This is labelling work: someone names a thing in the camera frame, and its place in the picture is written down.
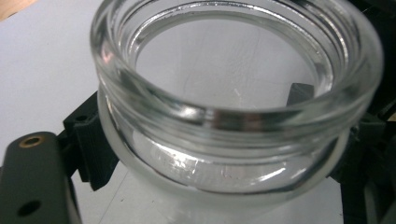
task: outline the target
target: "jar opening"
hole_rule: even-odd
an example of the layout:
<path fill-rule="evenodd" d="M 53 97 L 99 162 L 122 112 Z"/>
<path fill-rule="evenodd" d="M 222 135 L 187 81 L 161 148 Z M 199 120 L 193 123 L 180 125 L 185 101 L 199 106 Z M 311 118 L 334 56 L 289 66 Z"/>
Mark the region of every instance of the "jar opening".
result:
<path fill-rule="evenodd" d="M 137 73 L 183 101 L 238 110 L 286 106 L 293 83 L 316 87 L 316 96 L 328 91 L 318 88 L 332 84 L 295 47 L 297 41 L 269 26 L 207 15 L 196 19 L 146 37 L 135 62 Z M 134 55 L 128 56 L 134 63 Z"/>

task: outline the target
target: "screw hole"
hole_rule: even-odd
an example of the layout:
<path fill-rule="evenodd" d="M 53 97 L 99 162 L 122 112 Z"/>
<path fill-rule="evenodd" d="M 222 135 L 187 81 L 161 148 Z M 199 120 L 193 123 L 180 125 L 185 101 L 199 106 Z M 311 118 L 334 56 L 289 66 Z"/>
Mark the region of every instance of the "screw hole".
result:
<path fill-rule="evenodd" d="M 41 202 L 39 201 L 30 201 L 29 203 L 24 204 L 18 210 L 19 217 L 27 217 L 32 215 L 35 211 L 37 211 L 41 206 Z"/>
<path fill-rule="evenodd" d="M 88 119 L 88 117 L 85 115 L 76 117 L 76 121 L 85 121 L 87 119 Z"/>
<path fill-rule="evenodd" d="M 40 145 L 44 140 L 43 136 L 31 136 L 28 138 L 23 139 L 20 142 L 20 147 L 35 147 Z"/>

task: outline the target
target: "white table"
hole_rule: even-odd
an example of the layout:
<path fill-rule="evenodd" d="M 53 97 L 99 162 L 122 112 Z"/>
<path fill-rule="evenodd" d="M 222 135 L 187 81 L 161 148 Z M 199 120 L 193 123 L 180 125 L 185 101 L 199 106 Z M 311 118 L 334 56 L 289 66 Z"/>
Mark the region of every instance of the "white table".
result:
<path fill-rule="evenodd" d="M 0 161 L 7 145 L 27 133 L 59 133 L 62 121 L 96 91 L 89 31 L 100 0 L 39 0 L 0 22 Z M 164 224 L 134 174 L 119 164 L 97 192 L 75 181 L 83 223 Z M 324 180 L 268 213 L 262 223 L 343 223 L 337 183 Z"/>

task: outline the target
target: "black plastic part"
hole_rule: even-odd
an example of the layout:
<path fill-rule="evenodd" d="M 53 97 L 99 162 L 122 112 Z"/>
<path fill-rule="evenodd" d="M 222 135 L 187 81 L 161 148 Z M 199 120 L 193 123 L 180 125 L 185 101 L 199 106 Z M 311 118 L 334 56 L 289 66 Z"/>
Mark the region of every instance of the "black plastic part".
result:
<path fill-rule="evenodd" d="M 292 83 L 287 105 L 296 105 L 314 97 L 314 86 L 303 83 Z"/>
<path fill-rule="evenodd" d="M 64 120 L 64 127 L 60 141 L 64 139 L 62 135 L 67 136 L 64 156 L 70 170 L 78 168 L 82 181 L 89 181 L 93 190 L 107 184 L 119 159 L 103 132 L 96 93 Z"/>
<path fill-rule="evenodd" d="M 396 223 L 395 124 L 365 115 L 353 129 L 331 174 L 341 184 L 345 224 Z"/>
<path fill-rule="evenodd" d="M 11 143 L 0 179 L 1 224 L 81 223 L 53 133 Z"/>

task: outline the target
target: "clear glass jar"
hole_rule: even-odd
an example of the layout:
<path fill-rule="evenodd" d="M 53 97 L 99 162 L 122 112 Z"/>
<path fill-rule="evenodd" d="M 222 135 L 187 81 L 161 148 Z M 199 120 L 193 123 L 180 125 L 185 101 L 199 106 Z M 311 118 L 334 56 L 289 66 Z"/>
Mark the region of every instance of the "clear glass jar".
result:
<path fill-rule="evenodd" d="M 108 141 L 171 223 L 253 223 L 312 188 L 382 72 L 342 0 L 105 1 L 91 42 Z M 295 83 L 313 93 L 288 105 Z"/>

